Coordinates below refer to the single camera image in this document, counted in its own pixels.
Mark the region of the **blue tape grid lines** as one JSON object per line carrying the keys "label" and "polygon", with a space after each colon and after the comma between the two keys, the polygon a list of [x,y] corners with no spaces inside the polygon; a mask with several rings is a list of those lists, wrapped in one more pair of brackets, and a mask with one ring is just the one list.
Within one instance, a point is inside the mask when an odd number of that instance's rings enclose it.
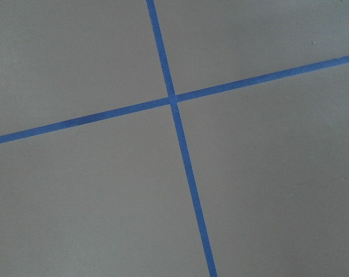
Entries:
{"label": "blue tape grid lines", "polygon": [[286,77],[296,76],[299,74],[323,70],[325,68],[344,65],[349,63],[349,55],[177,94],[172,81],[172,75],[170,72],[170,66],[168,63],[162,31],[160,29],[160,23],[157,15],[155,2],[147,1],[146,4],[149,18],[151,21],[153,37],[155,38],[155,44],[160,61],[162,75],[166,86],[167,96],[165,98],[150,100],[147,102],[138,103],[130,106],[115,108],[113,110],[107,110],[95,114],[68,119],[61,122],[38,126],[31,129],[21,130],[19,132],[4,134],[0,136],[0,145],[4,143],[9,143],[11,141],[22,140],[28,137],[35,137],[63,129],[74,128],[76,126],[86,125],[93,122],[99,122],[110,118],[137,113],[144,110],[151,110],[161,106],[169,106],[174,121],[179,149],[181,151],[182,162],[186,173],[186,179],[192,199],[192,204],[196,216],[197,226],[200,233],[201,243],[204,250],[208,272],[210,276],[217,276],[218,273],[216,269],[216,263],[213,257],[211,242],[209,239],[203,209],[201,206],[201,200],[198,194],[198,187],[196,184],[192,161],[187,146],[185,131],[183,129],[183,123],[178,104],[180,102],[185,102],[192,99],[203,98],[204,96],[208,95],[215,95],[218,93],[228,92],[244,87],[251,87],[253,85],[267,83]]}

